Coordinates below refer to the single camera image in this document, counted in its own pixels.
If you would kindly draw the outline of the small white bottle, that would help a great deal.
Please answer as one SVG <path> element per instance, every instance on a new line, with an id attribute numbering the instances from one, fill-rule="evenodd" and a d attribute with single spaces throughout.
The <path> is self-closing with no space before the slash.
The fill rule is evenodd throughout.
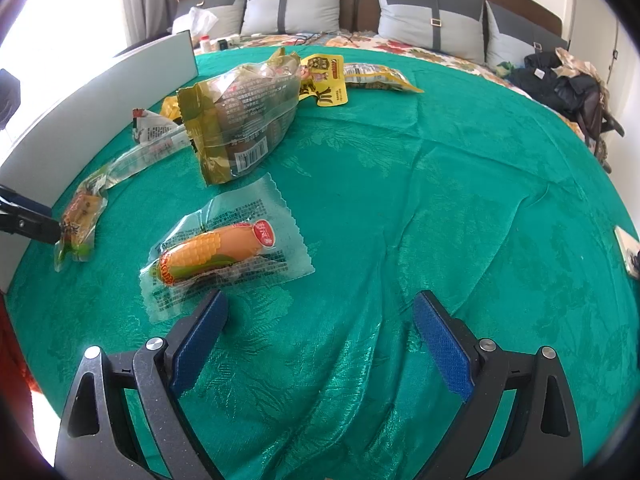
<path id="1" fill-rule="evenodd" d="M 209 36 L 201 36 L 200 48 L 203 52 L 210 52 L 212 50 L 212 45 L 210 44 Z"/>

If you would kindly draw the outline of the white phone on table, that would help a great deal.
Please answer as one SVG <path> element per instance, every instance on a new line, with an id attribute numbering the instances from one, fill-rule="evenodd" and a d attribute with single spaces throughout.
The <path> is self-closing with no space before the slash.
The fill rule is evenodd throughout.
<path id="1" fill-rule="evenodd" d="M 616 226 L 614 234 L 617 240 L 620 254 L 624 260 L 627 273 L 635 280 L 639 279 L 639 252 L 640 244 L 633 236 Z"/>

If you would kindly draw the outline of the far right grey pillow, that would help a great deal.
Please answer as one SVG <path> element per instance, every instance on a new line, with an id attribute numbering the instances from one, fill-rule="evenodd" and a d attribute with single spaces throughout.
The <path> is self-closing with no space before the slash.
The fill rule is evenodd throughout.
<path id="1" fill-rule="evenodd" d="M 486 0 L 485 10 L 488 33 L 486 63 L 492 70 L 501 63 L 523 67 L 526 56 L 567 48 L 562 37 L 502 6 Z"/>

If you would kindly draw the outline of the olive green snack bag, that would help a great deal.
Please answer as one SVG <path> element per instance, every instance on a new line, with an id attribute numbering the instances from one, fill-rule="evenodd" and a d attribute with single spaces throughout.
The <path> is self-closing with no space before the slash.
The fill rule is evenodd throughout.
<path id="1" fill-rule="evenodd" d="M 298 105 L 300 57 L 280 48 L 182 88 L 178 107 L 201 174 L 224 184 L 249 174 L 280 144 Z"/>

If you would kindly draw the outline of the clear long snack packet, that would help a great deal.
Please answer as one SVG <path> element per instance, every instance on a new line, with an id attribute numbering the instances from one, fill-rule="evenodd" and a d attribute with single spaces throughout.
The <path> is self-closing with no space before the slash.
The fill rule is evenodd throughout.
<path id="1" fill-rule="evenodd" d="M 147 144 L 139 144 L 126 151 L 96 170 L 82 185 L 91 194 L 101 194 L 189 145 L 186 128 L 179 126 Z"/>

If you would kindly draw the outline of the white cartoon girl packet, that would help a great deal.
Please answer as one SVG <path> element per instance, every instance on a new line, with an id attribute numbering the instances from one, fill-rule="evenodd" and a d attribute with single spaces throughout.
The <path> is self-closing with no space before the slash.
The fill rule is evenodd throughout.
<path id="1" fill-rule="evenodd" d="M 149 144 L 177 127 L 176 122 L 161 114 L 144 108 L 132 110 L 132 138 L 135 144 Z"/>

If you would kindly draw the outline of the yellow red chicken feet bag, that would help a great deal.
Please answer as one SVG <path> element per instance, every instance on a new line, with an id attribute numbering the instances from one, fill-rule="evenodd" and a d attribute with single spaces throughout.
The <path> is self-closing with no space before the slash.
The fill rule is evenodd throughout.
<path id="1" fill-rule="evenodd" d="M 337 54 L 313 54 L 302 59 L 298 99 L 314 98 L 320 107 L 348 102 L 344 58 Z"/>

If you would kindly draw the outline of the grey pillow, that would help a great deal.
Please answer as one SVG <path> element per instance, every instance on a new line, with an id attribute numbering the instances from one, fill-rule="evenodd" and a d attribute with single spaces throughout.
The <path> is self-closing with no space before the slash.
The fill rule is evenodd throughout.
<path id="1" fill-rule="evenodd" d="M 378 0 L 378 36 L 485 62 L 485 0 Z"/>
<path id="2" fill-rule="evenodd" d="M 181 0 L 177 6 L 177 13 L 171 25 L 173 35 L 178 32 L 189 32 L 188 18 L 186 17 L 192 8 L 213 11 L 218 16 L 217 24 L 210 30 L 209 38 L 228 37 L 240 32 L 245 0 Z"/>
<path id="3" fill-rule="evenodd" d="M 242 36 L 338 32 L 341 0 L 246 0 Z"/>
<path id="4" fill-rule="evenodd" d="M 562 37 L 502 6 L 486 0 L 485 10 L 488 33 L 486 63 L 492 70 L 501 63 L 523 67 L 526 56 L 567 48 Z"/>

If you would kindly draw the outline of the yellow grey peanut bag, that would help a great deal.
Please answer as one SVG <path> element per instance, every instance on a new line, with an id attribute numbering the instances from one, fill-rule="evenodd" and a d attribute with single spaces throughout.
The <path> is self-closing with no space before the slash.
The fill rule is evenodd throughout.
<path id="1" fill-rule="evenodd" d="M 400 70 L 380 64 L 346 63 L 345 82 L 354 88 L 422 93 Z"/>

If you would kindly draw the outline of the green patterned tablecloth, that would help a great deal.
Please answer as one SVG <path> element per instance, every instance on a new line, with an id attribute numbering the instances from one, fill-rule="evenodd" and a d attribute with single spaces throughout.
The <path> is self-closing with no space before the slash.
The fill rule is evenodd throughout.
<path id="1" fill-rule="evenodd" d="M 510 351 L 558 352 L 592 455 L 639 390 L 637 291 L 610 179 L 562 120 L 500 84 L 383 52 L 413 94 L 306 100 L 270 174 L 314 272 L 228 289 L 180 400 L 229 479 L 409 479 L 459 407 L 412 320 L 429 289 Z"/>

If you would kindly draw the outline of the corn sausage clear packet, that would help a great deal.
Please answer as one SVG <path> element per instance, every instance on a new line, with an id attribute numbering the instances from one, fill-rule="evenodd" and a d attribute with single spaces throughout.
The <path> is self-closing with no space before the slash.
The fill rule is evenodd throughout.
<path id="1" fill-rule="evenodd" d="M 150 249 L 139 283 L 149 320 L 160 323 L 211 288 L 277 285 L 313 273 L 292 211 L 264 174 L 182 217 Z"/>

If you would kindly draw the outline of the long yellow snack pouch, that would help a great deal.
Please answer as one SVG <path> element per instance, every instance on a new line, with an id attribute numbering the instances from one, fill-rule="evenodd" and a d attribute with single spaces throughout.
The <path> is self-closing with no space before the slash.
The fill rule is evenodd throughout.
<path id="1" fill-rule="evenodd" d="M 176 96 L 166 96 L 160 107 L 160 114 L 176 122 L 181 117 L 178 98 Z"/>

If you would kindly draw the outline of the white cardboard box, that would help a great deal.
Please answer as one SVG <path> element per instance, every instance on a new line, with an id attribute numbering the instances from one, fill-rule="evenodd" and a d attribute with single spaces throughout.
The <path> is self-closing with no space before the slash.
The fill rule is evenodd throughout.
<path id="1" fill-rule="evenodd" d="M 198 74 L 187 32 L 118 58 L 42 115 L 1 155 L 1 185 L 20 208 L 52 207 L 96 154 L 149 108 Z"/>

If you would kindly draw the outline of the brown green snack packet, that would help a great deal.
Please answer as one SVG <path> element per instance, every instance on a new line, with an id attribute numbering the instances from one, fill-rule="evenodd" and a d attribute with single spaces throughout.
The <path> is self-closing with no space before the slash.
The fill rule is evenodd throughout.
<path id="1" fill-rule="evenodd" d="M 60 272 L 67 258 L 87 261 L 94 248 L 96 225 L 107 199 L 80 186 L 63 211 L 61 237 L 54 248 L 54 270 Z"/>

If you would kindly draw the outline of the far left grey pillow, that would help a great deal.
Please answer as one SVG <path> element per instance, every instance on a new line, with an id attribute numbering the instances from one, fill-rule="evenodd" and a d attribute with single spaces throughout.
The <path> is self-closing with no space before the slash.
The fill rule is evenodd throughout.
<path id="1" fill-rule="evenodd" d="M 171 25 L 173 35 L 178 32 L 189 32 L 188 18 L 186 17 L 192 8 L 213 11 L 218 16 L 217 24 L 210 30 L 209 38 L 228 37 L 240 32 L 245 0 L 181 0 L 177 6 L 177 13 Z"/>

